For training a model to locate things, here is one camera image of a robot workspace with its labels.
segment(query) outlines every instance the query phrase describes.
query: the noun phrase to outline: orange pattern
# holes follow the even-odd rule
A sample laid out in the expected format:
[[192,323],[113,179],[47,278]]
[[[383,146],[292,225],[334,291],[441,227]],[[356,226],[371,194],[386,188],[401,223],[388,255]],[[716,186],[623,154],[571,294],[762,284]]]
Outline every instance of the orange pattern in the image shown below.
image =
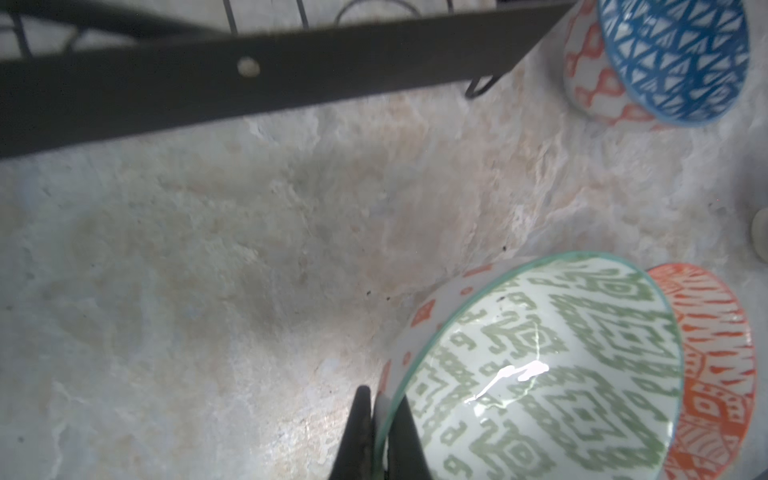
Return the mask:
[[[568,33],[566,34],[565,39],[566,44],[571,38],[577,20],[580,17],[592,16],[596,3],[597,0],[584,0],[576,15],[573,15],[568,21]],[[582,58],[597,60],[603,56],[605,56],[605,44],[601,26],[599,22],[593,22],[587,30],[587,34],[581,44],[581,50],[578,52],[569,51],[565,54],[565,76],[568,78],[574,78],[576,76],[578,63]],[[619,98],[626,95],[626,89],[613,68],[603,68],[600,71],[600,74],[598,75],[598,84],[594,90],[590,90],[584,85],[576,85],[573,90],[573,96],[576,102],[587,109],[592,108],[594,99],[598,95],[612,98]],[[655,120],[655,117],[652,114],[641,105],[634,102],[625,105],[621,115],[616,118],[599,114],[595,114],[594,116],[597,120],[612,127],[620,121],[646,122]],[[654,125],[651,130],[661,131],[667,130],[668,128],[669,127],[667,126],[657,124]]]
[[421,322],[425,322],[432,317],[432,308],[435,306],[435,299],[432,299],[422,305],[420,309],[416,311],[416,315],[411,322],[411,328],[419,325]]
[[472,275],[477,275],[478,273],[483,273],[489,271],[491,268],[493,268],[493,263],[489,263],[488,265],[479,266],[477,268],[473,268],[472,270],[467,271],[467,273],[464,274],[464,278]]
[[683,334],[685,386],[664,471],[713,480],[736,457],[754,406],[755,359],[737,298],[712,273],[676,263],[652,269]]
[[379,389],[377,390],[376,395],[381,395],[384,393],[384,390],[386,390],[386,383],[389,381],[389,369],[392,367],[392,360],[387,360],[387,363],[384,365],[384,370],[382,370],[382,376],[379,379]]

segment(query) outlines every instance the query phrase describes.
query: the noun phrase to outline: blue triangle pattern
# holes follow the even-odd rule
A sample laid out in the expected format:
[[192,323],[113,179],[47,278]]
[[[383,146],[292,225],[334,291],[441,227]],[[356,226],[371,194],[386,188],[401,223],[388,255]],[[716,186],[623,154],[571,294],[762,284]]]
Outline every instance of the blue triangle pattern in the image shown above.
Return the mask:
[[750,57],[742,0],[600,0],[598,8],[614,69],[661,121],[705,123],[736,101]]

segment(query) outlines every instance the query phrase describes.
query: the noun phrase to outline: black wire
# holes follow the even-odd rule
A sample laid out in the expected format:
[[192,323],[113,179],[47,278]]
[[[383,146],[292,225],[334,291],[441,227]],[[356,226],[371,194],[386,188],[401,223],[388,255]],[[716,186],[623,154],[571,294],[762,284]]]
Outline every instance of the black wire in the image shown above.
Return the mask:
[[409,12],[411,12],[411,14],[413,14],[414,17],[422,16],[422,14],[419,12],[419,10],[416,7],[414,7],[413,5],[411,5],[408,2],[406,2],[406,0],[352,0],[348,4],[344,5],[344,7],[339,11],[339,14],[336,16],[336,20],[334,20],[333,23],[338,25],[339,22],[341,21],[341,18],[344,16],[344,14],[347,13],[349,11],[349,9],[352,8],[353,6],[358,5],[360,3],[376,2],[376,1],[384,1],[384,2],[389,2],[389,3],[394,3],[395,5],[400,5],[405,10],[408,10]]
[[222,0],[224,3],[224,11],[227,13],[227,22],[230,24],[230,32],[232,35],[237,35],[237,23],[235,23],[235,14],[232,12],[232,4],[230,0]]
[[75,30],[72,35],[67,39],[67,42],[64,44],[64,53],[70,53],[74,51],[74,44],[78,42],[81,38],[83,38],[83,35],[85,35],[85,32],[88,31],[87,28],[78,28]]
[[299,16],[301,17],[301,25],[304,28],[310,27],[310,21],[306,18],[306,10],[304,9],[304,1],[296,0],[296,6],[299,7]]
[[29,49],[29,43],[27,42],[27,34],[24,31],[24,24],[22,18],[18,16],[18,13],[9,14],[13,21],[13,32],[16,34],[16,42],[18,43],[18,50],[22,53],[24,58],[32,58],[32,50]]
[[484,94],[486,91],[490,90],[491,87],[494,86],[496,82],[499,81],[500,78],[501,78],[501,75],[493,75],[480,88],[477,88],[477,86],[480,83],[481,79],[475,78],[469,82],[469,87],[467,87],[467,91],[464,93],[464,96],[467,97],[468,100],[477,98],[480,95]]

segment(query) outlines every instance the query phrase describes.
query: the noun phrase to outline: marble surface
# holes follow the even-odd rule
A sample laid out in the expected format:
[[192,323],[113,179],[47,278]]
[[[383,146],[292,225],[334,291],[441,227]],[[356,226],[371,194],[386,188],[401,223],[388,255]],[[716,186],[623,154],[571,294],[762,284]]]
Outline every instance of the marble surface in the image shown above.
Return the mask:
[[[0,163],[0,478],[324,478],[414,305],[515,255],[699,264],[765,344],[768,3],[747,3],[746,90],[704,128],[581,116],[560,24],[473,102],[453,84]],[[307,4],[321,25],[340,0]],[[224,26],[218,5],[144,3]],[[298,26],[291,5],[233,0],[244,31]],[[757,361],[726,480],[768,467]]]

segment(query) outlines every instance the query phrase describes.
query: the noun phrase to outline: bowl exterior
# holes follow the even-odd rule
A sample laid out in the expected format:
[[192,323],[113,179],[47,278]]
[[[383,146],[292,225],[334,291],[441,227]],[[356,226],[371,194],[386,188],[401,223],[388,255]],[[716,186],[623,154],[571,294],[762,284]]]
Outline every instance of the bowl exterior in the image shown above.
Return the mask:
[[374,463],[378,465],[374,465],[375,467],[381,464],[384,440],[390,427],[386,425],[385,420],[392,408],[392,399],[399,389],[402,393],[409,370],[413,370],[414,365],[425,353],[427,345],[456,310],[476,293],[509,270],[531,260],[534,258],[518,257],[468,270],[441,285],[419,306],[392,346],[379,377],[373,409],[373,422],[377,432]]
[[598,18],[598,0],[581,0],[569,15],[563,75],[571,102],[595,120],[623,130],[669,128],[632,100],[611,66]]
[[660,480],[714,480],[746,436],[757,378],[739,300],[712,273],[673,263],[651,269],[683,336],[685,388],[677,434]]

